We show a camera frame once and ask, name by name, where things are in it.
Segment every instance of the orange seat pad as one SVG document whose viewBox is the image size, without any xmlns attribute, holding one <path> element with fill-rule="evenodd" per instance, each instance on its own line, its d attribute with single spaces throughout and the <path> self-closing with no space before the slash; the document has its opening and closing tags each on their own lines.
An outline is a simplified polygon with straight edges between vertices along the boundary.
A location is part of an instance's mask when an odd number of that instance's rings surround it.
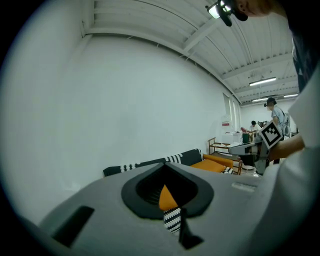
<svg viewBox="0 0 320 256">
<path fill-rule="evenodd" d="M 216 172 L 216 173 L 221 173 L 226 169 L 226 167 L 223 166 L 222 164 L 217 163 L 215 161 L 208 160 L 208 159 L 201 162 L 197 162 L 191 165 L 191 167 L 206 170 L 206 171 Z"/>
<path fill-rule="evenodd" d="M 159 199 L 159 208 L 162 211 L 167 211 L 172 208 L 178 207 L 178 204 L 170 194 L 168 188 L 166 185 L 164 185 L 161 194 L 160 194 L 160 199 Z"/>
</svg>

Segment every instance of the ceiling beam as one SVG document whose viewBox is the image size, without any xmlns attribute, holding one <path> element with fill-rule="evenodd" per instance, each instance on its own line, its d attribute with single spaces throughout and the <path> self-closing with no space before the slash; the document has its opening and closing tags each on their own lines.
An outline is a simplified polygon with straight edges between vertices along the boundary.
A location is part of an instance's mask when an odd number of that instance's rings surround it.
<svg viewBox="0 0 320 256">
<path fill-rule="evenodd" d="M 273 82 L 268 82 L 268 83 L 263 83 L 259 85 L 254 85 L 254 86 L 246 86 L 240 89 L 235 89 L 234 92 L 236 94 L 238 93 L 243 93 L 243 92 L 247 92 L 247 91 L 251 91 L 251 90 L 255 90 L 255 89 L 260 89 L 260 88 L 265 88 L 265 87 L 269 87 L 269 86 L 274 86 L 274 85 L 280 85 L 280 84 L 285 84 L 285 83 L 290 83 L 290 82 L 298 82 L 298 78 L 296 76 L 291 76 L 291 77 L 287 77 L 284 79 L 277 79 Z"/>
<path fill-rule="evenodd" d="M 199 43 L 203 38 L 209 35 L 221 24 L 222 22 L 220 18 L 211 18 L 184 42 L 183 50 L 188 52 L 192 47 L 194 47 L 197 43 Z"/>
<path fill-rule="evenodd" d="M 237 69 L 235 69 L 233 71 L 230 71 L 228 73 L 223 74 L 221 76 L 221 78 L 223 80 L 230 79 L 230 78 L 236 77 L 236 76 L 238 76 L 238 75 L 240 75 L 242 73 L 246 73 L 246 72 L 250 72 L 250 71 L 253 71 L 253 70 L 260 69 L 260 67 L 263 68 L 263 67 L 275 64 L 275 63 L 286 62 L 286 61 L 290 61 L 290 60 L 292 60 L 292 54 L 291 53 L 282 54 L 282 55 L 279 55 L 279 56 L 276 56 L 276 57 L 272 57 L 272 58 L 267 58 L 267 59 L 261 60 L 261 63 L 260 63 L 260 61 L 258 61 L 258 62 L 249 64 L 249 65 L 237 68 Z"/>
<path fill-rule="evenodd" d="M 116 34 L 116 35 L 127 35 L 137 38 L 142 38 L 146 40 L 153 41 L 155 43 L 161 44 L 168 48 L 173 49 L 174 51 L 186 56 L 190 60 L 198 63 L 202 67 L 204 67 L 208 72 L 210 72 L 218 81 L 220 81 L 230 92 L 231 94 L 241 103 L 239 97 L 235 94 L 234 90 L 230 85 L 221 79 L 219 73 L 211 66 L 206 64 L 204 61 L 198 59 L 195 54 L 190 54 L 189 52 L 183 49 L 182 44 L 177 45 L 176 43 L 170 42 L 170 40 L 165 39 L 164 37 L 159 37 L 156 35 L 152 35 L 148 32 L 134 31 L 129 28 L 120 28 L 120 27 L 92 27 L 88 29 L 87 34 Z"/>
<path fill-rule="evenodd" d="M 299 92 L 299 87 L 298 87 L 298 85 L 296 85 L 294 87 L 284 88 L 281 90 L 273 90 L 273 91 L 267 91 L 267 92 L 263 92 L 263 93 L 255 93 L 253 95 L 240 97 L 240 100 L 242 102 L 246 102 L 246 101 L 258 99 L 259 96 L 260 96 L 260 98 L 267 97 L 269 95 L 277 95 L 277 97 L 279 97 L 279 96 L 283 96 L 286 94 L 291 94 L 291 93 L 294 94 L 294 93 L 298 93 L 298 92 Z"/>
</svg>

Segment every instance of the couch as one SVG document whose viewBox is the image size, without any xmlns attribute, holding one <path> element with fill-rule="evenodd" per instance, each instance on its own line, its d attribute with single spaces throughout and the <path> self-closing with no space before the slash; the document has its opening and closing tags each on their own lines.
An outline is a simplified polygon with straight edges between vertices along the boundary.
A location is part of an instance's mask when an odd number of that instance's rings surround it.
<svg viewBox="0 0 320 256">
<path fill-rule="evenodd" d="M 119 166 L 110 166 L 103 170 L 103 175 L 107 177 L 110 175 L 128 172 L 138 167 L 165 162 L 178 163 L 216 173 L 226 173 L 226 168 L 229 168 L 227 169 L 227 173 L 233 173 L 233 170 L 230 170 L 233 168 L 232 160 L 218 156 L 203 154 L 200 149 L 196 148 L 183 153 L 169 155 L 151 161 L 123 164 Z"/>
<path fill-rule="evenodd" d="M 111 166 L 103 170 L 105 177 L 110 175 L 115 175 L 123 172 L 132 171 L 135 168 L 157 164 L 157 163 L 178 163 L 182 165 L 191 166 L 193 168 L 215 172 L 215 173 L 224 173 L 224 174 L 233 174 L 233 161 L 230 159 L 212 156 L 208 154 L 202 154 L 201 150 L 196 148 L 183 153 L 166 156 L 163 158 L 141 162 L 141 163 L 131 163 L 124 164 L 119 166 Z M 166 185 L 163 186 L 161 192 L 159 191 L 158 204 L 159 208 L 163 211 L 163 220 L 165 227 L 171 232 L 174 233 L 180 229 L 181 225 L 181 209 L 180 206 L 176 203 L 171 193 L 169 192 Z"/>
</svg>

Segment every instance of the white ceiling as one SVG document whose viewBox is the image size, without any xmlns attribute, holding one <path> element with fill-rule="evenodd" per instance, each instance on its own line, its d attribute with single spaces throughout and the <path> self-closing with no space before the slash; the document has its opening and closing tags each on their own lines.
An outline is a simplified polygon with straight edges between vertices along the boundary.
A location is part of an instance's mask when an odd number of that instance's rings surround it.
<svg viewBox="0 0 320 256">
<path fill-rule="evenodd" d="M 299 91 L 285 18 L 271 14 L 227 27 L 205 6 L 216 0 L 82 0 L 82 33 L 150 40 L 193 60 L 243 104 Z M 276 77 L 256 86 L 249 83 Z"/>
</svg>

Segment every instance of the fluorescent light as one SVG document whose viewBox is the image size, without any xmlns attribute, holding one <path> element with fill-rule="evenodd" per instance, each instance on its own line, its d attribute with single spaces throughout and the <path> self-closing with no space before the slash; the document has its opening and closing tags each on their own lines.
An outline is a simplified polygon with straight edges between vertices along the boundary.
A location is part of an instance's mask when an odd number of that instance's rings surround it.
<svg viewBox="0 0 320 256">
<path fill-rule="evenodd" d="M 260 98 L 260 99 L 254 99 L 252 102 L 262 102 L 262 101 L 266 101 L 267 98 Z"/>
<path fill-rule="evenodd" d="M 272 77 L 272 78 L 263 79 L 263 80 L 256 81 L 256 82 L 251 82 L 251 83 L 249 83 L 249 85 L 250 86 L 256 86 L 256 85 L 272 82 L 272 81 L 275 81 L 275 80 L 277 80 L 277 78 L 276 77 Z"/>
<path fill-rule="evenodd" d="M 291 94 L 291 95 L 286 95 L 286 96 L 283 96 L 284 98 L 290 98 L 290 97 L 296 97 L 298 96 L 299 94 Z"/>
</svg>

